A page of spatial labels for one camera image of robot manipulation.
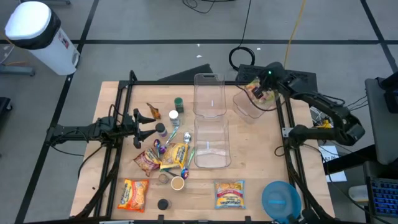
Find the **round cap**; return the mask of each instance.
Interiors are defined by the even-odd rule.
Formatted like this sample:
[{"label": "round cap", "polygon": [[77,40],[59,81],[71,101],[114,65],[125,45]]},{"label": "round cap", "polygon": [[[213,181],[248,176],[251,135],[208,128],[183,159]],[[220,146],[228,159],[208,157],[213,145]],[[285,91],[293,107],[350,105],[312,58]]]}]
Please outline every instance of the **round cap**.
[{"label": "round cap", "polygon": [[25,40],[37,37],[47,28],[51,9],[42,2],[27,1],[18,5],[6,25],[10,40]]},{"label": "round cap", "polygon": [[155,126],[155,129],[156,129],[157,132],[160,132],[160,133],[164,132],[164,130],[165,130],[164,124],[163,123],[157,123],[156,126]]},{"label": "round cap", "polygon": [[170,111],[169,117],[170,117],[171,119],[176,119],[176,118],[178,118],[178,112],[177,112],[176,110]]},{"label": "round cap", "polygon": [[300,196],[290,184],[275,181],[262,192],[262,206],[267,214],[280,223],[289,223],[288,216],[298,218],[301,211]]},{"label": "round cap", "polygon": [[157,202],[157,207],[158,207],[160,210],[166,210],[168,206],[169,206],[169,202],[168,202],[166,199],[160,199],[160,200]]},{"label": "round cap", "polygon": [[181,105],[181,104],[182,104],[182,99],[181,99],[181,97],[177,97],[176,99],[174,99],[174,103],[175,103],[176,105]]}]

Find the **paper sheet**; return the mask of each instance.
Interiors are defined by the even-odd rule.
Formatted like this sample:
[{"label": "paper sheet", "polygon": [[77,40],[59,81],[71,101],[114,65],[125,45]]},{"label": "paper sheet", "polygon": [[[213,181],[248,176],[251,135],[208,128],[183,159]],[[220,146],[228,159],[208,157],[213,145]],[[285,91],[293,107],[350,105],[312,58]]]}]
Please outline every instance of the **paper sheet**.
[{"label": "paper sheet", "polygon": [[[337,154],[336,146],[322,146],[322,147],[319,147],[319,151],[321,151],[322,156],[323,156],[323,158],[326,161],[330,161],[330,160],[338,158],[337,155],[334,155],[334,154]],[[330,177],[331,177],[332,181],[334,181],[334,182],[345,182],[345,181],[347,181],[346,174],[344,173],[344,171],[337,172],[335,174],[331,174]],[[326,175],[326,181],[328,183],[330,182],[329,175]]]}]

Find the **blue bowl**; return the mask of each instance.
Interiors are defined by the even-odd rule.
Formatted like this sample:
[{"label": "blue bowl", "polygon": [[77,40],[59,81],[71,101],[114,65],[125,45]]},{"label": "blue bowl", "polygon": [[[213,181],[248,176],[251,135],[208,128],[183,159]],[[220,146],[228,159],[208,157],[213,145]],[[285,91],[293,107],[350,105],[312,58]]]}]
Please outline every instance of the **blue bowl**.
[{"label": "blue bowl", "polygon": [[301,199],[296,189],[283,181],[267,185],[262,192],[262,207],[266,213],[280,223],[289,223],[288,216],[298,218]]}]

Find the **small bottle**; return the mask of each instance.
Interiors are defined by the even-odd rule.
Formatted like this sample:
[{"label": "small bottle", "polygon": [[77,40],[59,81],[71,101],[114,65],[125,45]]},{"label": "small bottle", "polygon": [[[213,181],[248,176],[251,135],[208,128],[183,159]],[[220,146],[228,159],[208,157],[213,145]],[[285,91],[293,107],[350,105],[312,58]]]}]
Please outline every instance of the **small bottle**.
[{"label": "small bottle", "polygon": [[184,104],[182,102],[181,97],[177,97],[176,99],[174,99],[174,105],[175,105],[175,110],[178,113],[184,113]]},{"label": "small bottle", "polygon": [[175,110],[170,111],[169,113],[170,121],[172,125],[179,126],[180,125],[180,118],[178,117],[178,112]]},{"label": "small bottle", "polygon": [[160,137],[165,138],[167,136],[167,130],[163,123],[156,124],[155,129]]},{"label": "small bottle", "polygon": [[172,206],[171,202],[166,199],[160,199],[157,202],[157,208],[160,210],[166,210],[166,209],[170,208],[171,206]]}]

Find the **white trash can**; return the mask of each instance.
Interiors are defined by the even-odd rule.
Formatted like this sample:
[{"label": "white trash can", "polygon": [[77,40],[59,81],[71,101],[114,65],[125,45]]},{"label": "white trash can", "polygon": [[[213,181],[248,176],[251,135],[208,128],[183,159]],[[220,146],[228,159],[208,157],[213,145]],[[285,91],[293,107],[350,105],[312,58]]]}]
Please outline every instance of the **white trash can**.
[{"label": "white trash can", "polygon": [[20,4],[5,31],[15,46],[27,49],[58,75],[76,71],[80,54],[61,29],[61,20],[46,4],[35,1]]}]

